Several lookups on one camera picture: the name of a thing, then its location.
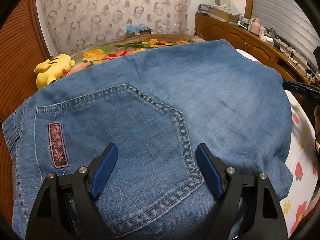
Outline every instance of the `cabinet door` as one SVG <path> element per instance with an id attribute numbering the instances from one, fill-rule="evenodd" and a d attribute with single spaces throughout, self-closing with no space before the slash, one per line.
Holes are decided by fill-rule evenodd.
<path id="1" fill-rule="evenodd" d="M 245 33 L 242 33 L 240 30 L 231 27 L 226 29 L 226 34 L 226 40 L 235 49 L 247 50 L 250 41 L 249 36 L 247 36 Z"/>
<path id="2" fill-rule="evenodd" d="M 195 33 L 201 39 L 206 39 L 206 30 L 208 27 L 208 19 L 205 16 L 196 15 Z"/>
<path id="3" fill-rule="evenodd" d="M 268 44 L 263 44 L 263 41 L 251 40 L 248 44 L 248 53 L 269 67 L 276 61 L 276 54 L 268 48 Z"/>
<path id="4" fill-rule="evenodd" d="M 206 40 L 216 41 L 226 38 L 225 26 L 222 22 L 218 20 L 212 20 L 207 27 Z"/>

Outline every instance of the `blue denim jeans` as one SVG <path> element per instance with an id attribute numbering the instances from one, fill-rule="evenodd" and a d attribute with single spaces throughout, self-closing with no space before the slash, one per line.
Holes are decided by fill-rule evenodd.
<path id="1" fill-rule="evenodd" d="M 53 164 L 52 122 L 61 125 L 67 167 Z M 40 89 L 3 125 L 16 160 L 14 230 L 25 236 L 47 173 L 73 173 L 114 142 L 118 162 L 96 202 L 112 235 L 201 239 L 220 200 L 204 183 L 196 146 L 206 143 L 244 174 L 266 173 L 282 199 L 292 182 L 284 164 L 291 122 L 279 73 L 225 40 L 153 49 L 74 73 Z"/>

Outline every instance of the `floral blanket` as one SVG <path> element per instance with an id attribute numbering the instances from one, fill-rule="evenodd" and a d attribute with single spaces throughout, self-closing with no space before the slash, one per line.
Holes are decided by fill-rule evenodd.
<path id="1" fill-rule="evenodd" d="M 204 40 L 189 35 L 147 34 L 121 41 L 109 42 L 99 47 L 85 49 L 72 55 L 71 58 L 76 62 L 76 65 L 71 68 L 67 75 L 93 65 L 98 65 L 118 57 L 131 55 L 148 49 L 182 45 L 198 41 Z"/>

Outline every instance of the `silver screw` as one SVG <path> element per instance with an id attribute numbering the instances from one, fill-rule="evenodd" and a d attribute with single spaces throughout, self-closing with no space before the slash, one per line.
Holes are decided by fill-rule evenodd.
<path id="1" fill-rule="evenodd" d="M 227 172 L 230 174 L 234 174 L 236 172 L 236 170 L 232 167 L 227 168 Z"/>
<path id="2" fill-rule="evenodd" d="M 47 175 L 48 179 L 52 179 L 53 177 L 54 177 L 54 173 L 53 172 L 48 173 L 48 175 Z"/>
<path id="3" fill-rule="evenodd" d="M 81 168 L 79 168 L 79 172 L 80 173 L 86 173 L 87 172 L 87 167 L 81 167 Z"/>
<path id="4" fill-rule="evenodd" d="M 267 178 L 267 175 L 262 172 L 262 173 L 259 174 L 259 177 L 260 177 L 261 179 L 266 179 L 266 178 Z"/>

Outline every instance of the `pink bottle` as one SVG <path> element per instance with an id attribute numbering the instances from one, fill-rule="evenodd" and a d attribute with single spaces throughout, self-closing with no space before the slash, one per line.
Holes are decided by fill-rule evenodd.
<path id="1" fill-rule="evenodd" d="M 250 32 L 259 35 L 260 32 L 260 19 L 251 19 L 251 29 Z"/>

